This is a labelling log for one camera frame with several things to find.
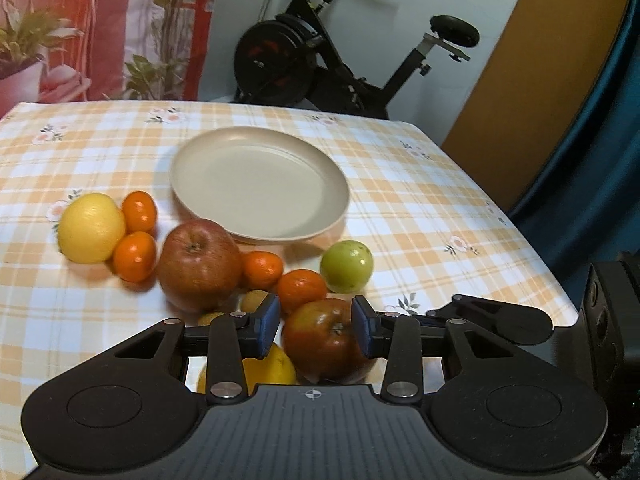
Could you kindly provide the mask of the small orange tangerine upper left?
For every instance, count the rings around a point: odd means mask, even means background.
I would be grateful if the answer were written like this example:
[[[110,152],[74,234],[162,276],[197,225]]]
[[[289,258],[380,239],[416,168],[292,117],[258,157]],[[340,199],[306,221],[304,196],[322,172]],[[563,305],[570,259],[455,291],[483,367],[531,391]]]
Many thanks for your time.
[[[129,193],[122,201],[128,232],[147,232],[151,234],[157,222],[157,208],[152,196],[143,191]]]

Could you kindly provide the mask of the dark teal curtain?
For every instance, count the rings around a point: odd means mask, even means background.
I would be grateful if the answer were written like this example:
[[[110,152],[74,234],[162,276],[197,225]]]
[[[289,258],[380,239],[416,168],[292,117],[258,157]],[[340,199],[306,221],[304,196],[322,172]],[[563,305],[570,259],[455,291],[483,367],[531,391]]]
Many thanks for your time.
[[[511,209],[573,304],[590,263],[639,249],[639,0],[568,133]]]

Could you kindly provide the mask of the floral red curtain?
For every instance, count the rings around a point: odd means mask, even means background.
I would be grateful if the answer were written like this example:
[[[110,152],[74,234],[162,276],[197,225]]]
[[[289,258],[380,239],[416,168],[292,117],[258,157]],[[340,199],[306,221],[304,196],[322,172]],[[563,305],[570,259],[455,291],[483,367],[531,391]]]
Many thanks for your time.
[[[215,0],[1,0],[1,110],[194,101]]]

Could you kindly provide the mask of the small yellow fruit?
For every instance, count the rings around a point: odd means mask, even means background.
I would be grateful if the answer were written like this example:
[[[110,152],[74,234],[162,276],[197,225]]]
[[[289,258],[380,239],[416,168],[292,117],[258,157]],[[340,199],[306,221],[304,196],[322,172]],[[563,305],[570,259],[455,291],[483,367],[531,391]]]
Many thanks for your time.
[[[223,315],[224,312],[208,312],[198,319],[198,326],[209,326],[215,318],[219,318]]]

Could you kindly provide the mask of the yellow lemon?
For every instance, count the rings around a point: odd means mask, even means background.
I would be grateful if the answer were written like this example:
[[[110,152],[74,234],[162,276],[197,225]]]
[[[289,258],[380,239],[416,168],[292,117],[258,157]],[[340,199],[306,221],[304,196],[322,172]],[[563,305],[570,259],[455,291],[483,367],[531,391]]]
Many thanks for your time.
[[[103,193],[89,193],[64,210],[58,248],[71,262],[101,263],[111,258],[125,235],[125,217],[114,200]]]

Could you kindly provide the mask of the black exercise bike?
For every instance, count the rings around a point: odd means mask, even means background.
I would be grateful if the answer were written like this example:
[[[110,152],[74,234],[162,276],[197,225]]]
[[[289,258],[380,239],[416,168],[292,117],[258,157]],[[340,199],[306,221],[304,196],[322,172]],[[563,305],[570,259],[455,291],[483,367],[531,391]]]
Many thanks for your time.
[[[320,12],[333,0],[291,0],[285,11],[244,32],[236,45],[234,100],[242,104],[293,106],[308,101],[322,112],[386,119],[387,107],[414,72],[426,75],[434,47],[461,63],[463,50],[480,42],[480,32],[451,15],[435,15],[431,30],[400,63],[382,88],[354,75],[343,62]]]

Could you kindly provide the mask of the orange wooden door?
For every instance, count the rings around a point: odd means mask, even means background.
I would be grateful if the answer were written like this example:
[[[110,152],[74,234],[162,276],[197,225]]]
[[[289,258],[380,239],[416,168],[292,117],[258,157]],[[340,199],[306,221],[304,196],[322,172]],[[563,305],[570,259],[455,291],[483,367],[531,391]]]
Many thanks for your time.
[[[504,210],[539,174],[612,48],[628,0],[518,0],[444,151]]]

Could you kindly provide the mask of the black device at right edge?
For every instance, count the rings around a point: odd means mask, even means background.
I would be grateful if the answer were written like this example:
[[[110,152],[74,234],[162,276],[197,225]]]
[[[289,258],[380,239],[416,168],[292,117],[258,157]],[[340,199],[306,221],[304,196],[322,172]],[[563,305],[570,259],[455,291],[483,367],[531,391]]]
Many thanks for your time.
[[[594,463],[615,474],[631,463],[639,437],[639,256],[622,252],[588,272],[587,321],[593,388],[608,409],[608,430]]]

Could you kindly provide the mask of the checked orange tablecloth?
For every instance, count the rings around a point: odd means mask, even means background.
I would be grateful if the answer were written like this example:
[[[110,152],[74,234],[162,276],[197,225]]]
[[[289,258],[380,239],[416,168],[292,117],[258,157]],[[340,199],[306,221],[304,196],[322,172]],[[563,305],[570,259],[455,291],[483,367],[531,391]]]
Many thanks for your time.
[[[425,312],[455,294],[527,304],[570,325],[574,304],[506,214],[425,133],[406,122],[306,110],[188,102],[22,104],[1,123],[1,474],[35,465],[20,415],[37,386],[162,318],[157,284],[131,287],[108,266],[59,252],[58,218],[76,197],[149,193],[165,236],[186,215],[169,168],[204,131],[253,126],[298,136],[348,180],[346,219],[279,248],[289,269],[315,269],[336,240],[373,254],[366,291],[375,309]]]

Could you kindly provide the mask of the small orange tangerine lower left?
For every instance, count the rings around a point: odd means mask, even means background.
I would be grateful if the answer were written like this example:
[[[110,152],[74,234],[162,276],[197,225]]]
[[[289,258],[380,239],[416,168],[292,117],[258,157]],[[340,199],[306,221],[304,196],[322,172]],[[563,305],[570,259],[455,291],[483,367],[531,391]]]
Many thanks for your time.
[[[115,273],[124,281],[139,283],[153,272],[157,248],[154,238],[147,232],[126,235],[116,246],[112,263]]]

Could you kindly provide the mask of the beige round plate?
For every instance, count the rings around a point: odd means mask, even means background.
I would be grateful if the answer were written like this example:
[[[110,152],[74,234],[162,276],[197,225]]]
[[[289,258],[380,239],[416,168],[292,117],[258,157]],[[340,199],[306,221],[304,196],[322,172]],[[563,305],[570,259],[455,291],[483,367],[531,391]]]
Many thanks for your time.
[[[296,136],[251,126],[184,142],[171,159],[169,182],[192,216],[254,243],[309,240],[338,226],[350,202],[347,179],[327,154]]]

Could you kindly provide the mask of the small green-brown kiwi fruit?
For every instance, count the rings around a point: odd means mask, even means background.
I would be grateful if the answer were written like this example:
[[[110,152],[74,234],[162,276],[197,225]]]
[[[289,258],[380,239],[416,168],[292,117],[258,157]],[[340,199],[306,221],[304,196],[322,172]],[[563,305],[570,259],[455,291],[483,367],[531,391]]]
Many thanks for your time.
[[[269,292],[265,290],[250,290],[243,295],[240,309],[246,313],[254,313],[268,295]]]

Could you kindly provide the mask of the yellow orange fruit under gripper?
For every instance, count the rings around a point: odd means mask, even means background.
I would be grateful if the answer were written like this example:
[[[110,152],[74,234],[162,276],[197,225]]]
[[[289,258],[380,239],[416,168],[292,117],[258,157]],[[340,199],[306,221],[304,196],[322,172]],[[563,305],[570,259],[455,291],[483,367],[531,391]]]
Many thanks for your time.
[[[242,364],[249,394],[259,385],[297,385],[295,367],[278,344],[271,345],[265,359],[244,359]]]

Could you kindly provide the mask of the large red apple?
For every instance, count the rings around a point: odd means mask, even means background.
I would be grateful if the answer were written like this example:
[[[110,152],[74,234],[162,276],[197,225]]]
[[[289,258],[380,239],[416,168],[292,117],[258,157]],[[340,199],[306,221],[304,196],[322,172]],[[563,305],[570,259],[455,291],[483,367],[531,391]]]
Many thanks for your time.
[[[160,288],[177,309],[229,312],[224,304],[241,281],[241,252],[218,223],[184,222],[167,235],[156,274]]]

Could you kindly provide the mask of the red apple near gripper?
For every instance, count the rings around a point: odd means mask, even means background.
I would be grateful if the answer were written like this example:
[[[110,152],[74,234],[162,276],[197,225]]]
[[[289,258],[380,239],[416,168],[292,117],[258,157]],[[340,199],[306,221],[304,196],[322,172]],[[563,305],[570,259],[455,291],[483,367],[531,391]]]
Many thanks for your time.
[[[343,299],[308,302],[284,321],[282,347],[307,382],[351,385],[369,374],[376,359],[365,358],[352,330],[352,306]]]

